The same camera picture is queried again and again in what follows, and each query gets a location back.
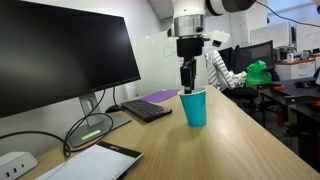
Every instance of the keyboard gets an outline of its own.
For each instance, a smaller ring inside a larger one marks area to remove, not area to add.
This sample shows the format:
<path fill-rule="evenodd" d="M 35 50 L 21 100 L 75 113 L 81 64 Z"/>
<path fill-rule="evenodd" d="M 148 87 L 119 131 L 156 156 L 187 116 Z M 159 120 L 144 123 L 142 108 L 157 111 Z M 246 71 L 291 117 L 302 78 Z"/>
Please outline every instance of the keyboard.
<path fill-rule="evenodd" d="M 172 112 L 169 108 L 158 106 L 140 99 L 123 102 L 121 105 L 127 111 L 145 122 L 151 122 Z"/>

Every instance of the office chair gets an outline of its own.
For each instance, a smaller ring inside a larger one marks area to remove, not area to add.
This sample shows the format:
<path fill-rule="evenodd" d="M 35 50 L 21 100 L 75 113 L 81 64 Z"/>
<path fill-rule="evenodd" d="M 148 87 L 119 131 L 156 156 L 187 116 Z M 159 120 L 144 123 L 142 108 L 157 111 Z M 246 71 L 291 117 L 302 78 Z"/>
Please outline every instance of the office chair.
<path fill-rule="evenodd" d="M 268 41 L 265 43 L 235 49 L 227 48 L 219 51 L 222 59 L 228 70 L 232 70 L 235 74 L 246 71 L 246 68 L 257 60 L 262 60 L 267 65 L 267 71 L 271 73 L 272 81 L 279 80 L 275 71 L 274 59 L 273 59 L 273 42 Z M 235 89 L 226 89 L 222 92 L 227 97 L 233 99 L 238 104 L 243 105 L 241 100 L 249 101 L 249 114 L 255 111 L 254 100 L 258 97 L 258 91 L 252 87 L 239 87 Z"/>

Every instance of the computer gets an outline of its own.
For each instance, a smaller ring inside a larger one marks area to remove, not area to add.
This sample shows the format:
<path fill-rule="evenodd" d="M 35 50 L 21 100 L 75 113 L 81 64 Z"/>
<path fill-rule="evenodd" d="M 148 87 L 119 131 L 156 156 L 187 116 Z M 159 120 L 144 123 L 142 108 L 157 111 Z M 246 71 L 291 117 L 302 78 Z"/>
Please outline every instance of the computer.
<path fill-rule="evenodd" d="M 0 27 L 1 118 L 75 97 L 87 115 L 95 92 L 140 79 L 122 17 L 1 0 Z M 105 134 L 104 118 L 88 117 L 71 144 Z M 130 121 L 113 118 L 114 128 Z"/>

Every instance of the green bag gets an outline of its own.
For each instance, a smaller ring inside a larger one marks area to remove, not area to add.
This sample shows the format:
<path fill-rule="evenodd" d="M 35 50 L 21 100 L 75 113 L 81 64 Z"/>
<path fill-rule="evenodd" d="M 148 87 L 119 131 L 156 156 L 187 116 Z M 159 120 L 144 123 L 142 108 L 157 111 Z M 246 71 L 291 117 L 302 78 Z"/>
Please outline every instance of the green bag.
<path fill-rule="evenodd" d="M 265 62 L 257 60 L 247 67 L 247 80 L 246 87 L 250 87 L 256 84 L 264 84 L 271 82 L 271 74 L 269 71 L 264 71 L 267 68 Z"/>

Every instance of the blue cup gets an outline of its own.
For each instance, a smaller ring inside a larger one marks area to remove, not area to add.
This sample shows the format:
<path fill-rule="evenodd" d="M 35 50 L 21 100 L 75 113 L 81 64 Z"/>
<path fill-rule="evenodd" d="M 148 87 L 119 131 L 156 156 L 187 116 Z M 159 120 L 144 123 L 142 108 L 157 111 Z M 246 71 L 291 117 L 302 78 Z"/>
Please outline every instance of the blue cup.
<path fill-rule="evenodd" d="M 184 90 L 178 92 L 188 124 L 192 127 L 201 127 L 207 123 L 206 90 L 199 87 L 191 94 L 184 94 Z"/>

